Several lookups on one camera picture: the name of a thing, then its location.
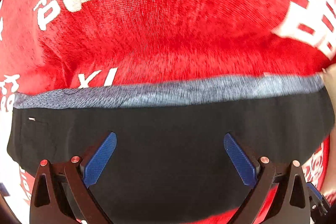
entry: metal screw head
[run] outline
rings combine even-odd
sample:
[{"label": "metal screw head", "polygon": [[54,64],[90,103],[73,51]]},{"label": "metal screw head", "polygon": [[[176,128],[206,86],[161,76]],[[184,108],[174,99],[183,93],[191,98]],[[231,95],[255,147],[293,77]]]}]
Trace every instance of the metal screw head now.
[{"label": "metal screw head", "polygon": [[71,158],[71,162],[72,163],[77,163],[77,162],[79,162],[79,157],[78,156],[73,156],[72,158]]},{"label": "metal screw head", "polygon": [[267,164],[267,163],[269,163],[269,158],[267,158],[267,157],[261,157],[261,158],[260,158],[260,161],[261,161],[262,163],[264,163],[264,164]]},{"label": "metal screw head", "polygon": [[300,166],[300,163],[299,163],[297,160],[294,160],[294,161],[293,161],[293,165],[296,166],[296,167],[299,167],[299,166]]},{"label": "metal screw head", "polygon": [[41,160],[40,165],[41,166],[46,166],[48,164],[47,160]]}]

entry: blue textured pad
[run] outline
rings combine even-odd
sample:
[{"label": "blue textured pad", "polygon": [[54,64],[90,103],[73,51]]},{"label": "blue textured pad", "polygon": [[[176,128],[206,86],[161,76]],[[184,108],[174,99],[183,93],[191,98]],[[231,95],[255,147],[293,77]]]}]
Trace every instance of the blue textured pad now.
[{"label": "blue textured pad", "polygon": [[311,182],[307,182],[306,185],[307,185],[308,188],[310,188],[310,189],[312,190],[312,192],[317,196],[317,198],[318,198],[319,200],[322,201],[323,196],[322,196],[322,194],[315,188],[315,186],[314,186]]},{"label": "blue textured pad", "polygon": [[86,187],[94,185],[97,182],[116,146],[117,136],[111,132],[85,166],[83,182]]},{"label": "blue textured pad", "polygon": [[244,184],[254,187],[257,183],[256,169],[229,133],[224,136],[224,148]]}]

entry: black pants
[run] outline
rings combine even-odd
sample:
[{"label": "black pants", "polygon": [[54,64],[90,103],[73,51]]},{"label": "black pants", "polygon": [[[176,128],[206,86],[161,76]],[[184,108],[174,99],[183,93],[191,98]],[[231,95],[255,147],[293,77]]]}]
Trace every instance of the black pants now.
[{"label": "black pants", "polygon": [[258,156],[304,163],[333,125],[326,89],[180,107],[14,109],[8,153],[34,175],[40,160],[68,161],[115,132],[117,148],[90,187],[106,214],[116,224],[182,223],[236,208],[249,192],[223,148],[225,133]]}]

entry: red fabric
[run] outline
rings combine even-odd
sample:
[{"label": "red fabric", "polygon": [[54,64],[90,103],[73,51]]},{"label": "red fabric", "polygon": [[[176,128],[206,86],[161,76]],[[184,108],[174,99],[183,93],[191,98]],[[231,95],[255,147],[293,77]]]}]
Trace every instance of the red fabric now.
[{"label": "red fabric", "polygon": [[[45,0],[37,5],[39,1],[3,0],[0,7],[0,75],[19,75],[17,88],[13,81],[3,82],[12,92],[78,88],[93,72],[87,86],[224,74],[310,75],[336,61],[335,0]],[[322,12],[315,19],[309,10],[316,2]],[[54,18],[44,24],[38,13],[52,5],[42,18]],[[293,7],[301,9],[300,15],[307,11],[296,22],[299,36],[296,30],[281,29],[285,19],[293,19]],[[319,41],[311,39],[317,34]],[[112,68],[118,69],[109,78]],[[9,110],[10,93],[1,91],[1,109]],[[317,174],[322,174],[320,187],[325,174]],[[273,197],[274,190],[256,223]],[[225,224],[233,213],[197,224]]]},{"label": "red fabric", "polygon": [[336,204],[336,191],[328,194],[325,198],[329,201],[331,205],[335,205]]},{"label": "red fabric", "polygon": [[19,173],[20,173],[20,179],[21,179],[20,185],[26,195],[25,202],[30,206],[30,200],[32,199],[32,191],[33,191],[35,178],[31,176],[30,174],[28,174],[21,167],[20,167]]},{"label": "red fabric", "polygon": [[322,159],[323,170],[322,170],[321,176],[318,178],[319,182],[316,186],[319,191],[322,189],[322,185],[326,177],[326,173],[327,173],[328,161],[329,161],[329,151],[330,151],[330,137],[325,139],[325,141],[323,142],[323,145],[324,145],[323,159]]}]

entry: gray waistband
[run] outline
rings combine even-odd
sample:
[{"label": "gray waistband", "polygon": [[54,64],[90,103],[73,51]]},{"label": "gray waistband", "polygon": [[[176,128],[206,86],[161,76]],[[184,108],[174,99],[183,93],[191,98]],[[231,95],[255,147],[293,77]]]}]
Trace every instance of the gray waistband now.
[{"label": "gray waistband", "polygon": [[219,76],[160,84],[60,89],[30,96],[16,93],[15,108],[130,108],[180,106],[313,93],[324,87],[319,75]]}]

